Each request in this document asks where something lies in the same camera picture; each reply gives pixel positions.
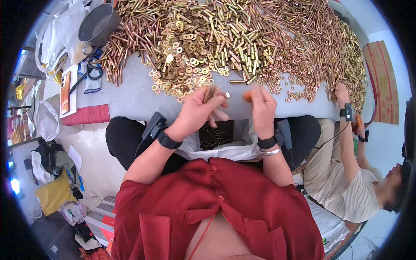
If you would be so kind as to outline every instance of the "smartphone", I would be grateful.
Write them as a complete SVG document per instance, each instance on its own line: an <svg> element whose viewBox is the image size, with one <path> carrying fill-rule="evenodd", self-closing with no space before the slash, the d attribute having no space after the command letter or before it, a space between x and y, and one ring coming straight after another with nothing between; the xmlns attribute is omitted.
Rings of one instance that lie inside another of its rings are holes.
<svg viewBox="0 0 416 260"><path fill-rule="evenodd" d="M69 112L69 90L71 89L71 72L62 77L61 83L61 114Z"/></svg>

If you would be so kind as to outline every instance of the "yellow bag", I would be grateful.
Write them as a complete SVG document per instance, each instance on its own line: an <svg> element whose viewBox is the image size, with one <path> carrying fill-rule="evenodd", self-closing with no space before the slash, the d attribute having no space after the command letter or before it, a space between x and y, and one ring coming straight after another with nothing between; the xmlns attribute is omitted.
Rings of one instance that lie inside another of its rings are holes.
<svg viewBox="0 0 416 260"><path fill-rule="evenodd" d="M39 198L45 216L57 211L65 201L77 201L71 192L69 177L65 168L63 168L58 178L37 189L35 196Z"/></svg>

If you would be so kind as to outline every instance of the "cardboard box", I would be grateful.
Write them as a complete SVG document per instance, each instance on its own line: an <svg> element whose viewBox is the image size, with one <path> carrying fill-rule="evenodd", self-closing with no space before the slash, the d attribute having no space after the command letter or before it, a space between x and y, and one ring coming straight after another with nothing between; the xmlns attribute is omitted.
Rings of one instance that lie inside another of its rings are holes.
<svg viewBox="0 0 416 260"><path fill-rule="evenodd" d="M396 78L384 41L367 44L363 48L363 53L376 101L376 110L371 121L399 124Z"/></svg>
<svg viewBox="0 0 416 260"><path fill-rule="evenodd" d="M108 246L114 239L115 200L115 197L107 196L84 218L94 236L104 246Z"/></svg>

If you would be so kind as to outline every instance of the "electric cable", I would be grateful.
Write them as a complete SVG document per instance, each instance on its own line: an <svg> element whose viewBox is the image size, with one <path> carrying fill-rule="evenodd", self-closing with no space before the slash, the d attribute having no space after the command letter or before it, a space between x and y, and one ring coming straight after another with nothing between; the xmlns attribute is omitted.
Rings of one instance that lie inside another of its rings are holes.
<svg viewBox="0 0 416 260"><path fill-rule="evenodd" d="M334 137L332 137L331 139L329 139L328 141L326 141L326 142L324 142L319 148L318 147L315 147L314 146L314 148L316 148L316 149L321 149L322 148L322 146L324 146L327 142L329 142L329 141L331 141L332 139L334 139L335 137L337 137L338 135L340 135L346 128L347 128L347 126L349 125L349 123L350 123L350 121L348 121L348 123L347 123L347 125L344 127L344 129L342 129L342 131L341 132L339 132L339 133L337 133L336 135L334 135Z"/></svg>

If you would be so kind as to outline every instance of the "white paper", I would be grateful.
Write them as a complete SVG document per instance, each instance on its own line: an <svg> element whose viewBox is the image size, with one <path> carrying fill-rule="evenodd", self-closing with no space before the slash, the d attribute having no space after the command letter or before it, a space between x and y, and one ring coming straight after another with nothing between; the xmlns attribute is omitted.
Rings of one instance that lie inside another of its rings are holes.
<svg viewBox="0 0 416 260"><path fill-rule="evenodd" d="M78 174L80 173L81 170L81 165L82 165L82 158L79 155L79 153L75 150L75 148L72 146L69 147L69 153L68 156L72 159L72 161L75 164L75 167L77 168Z"/></svg>
<svg viewBox="0 0 416 260"><path fill-rule="evenodd" d="M62 75L66 75L68 72L71 72L71 87L75 85L78 80L78 64L72 65L67 70L65 70ZM73 91L69 96L69 111L65 114L62 114L61 109L59 109L59 118L64 118L66 116L75 114L77 112L77 90Z"/></svg>

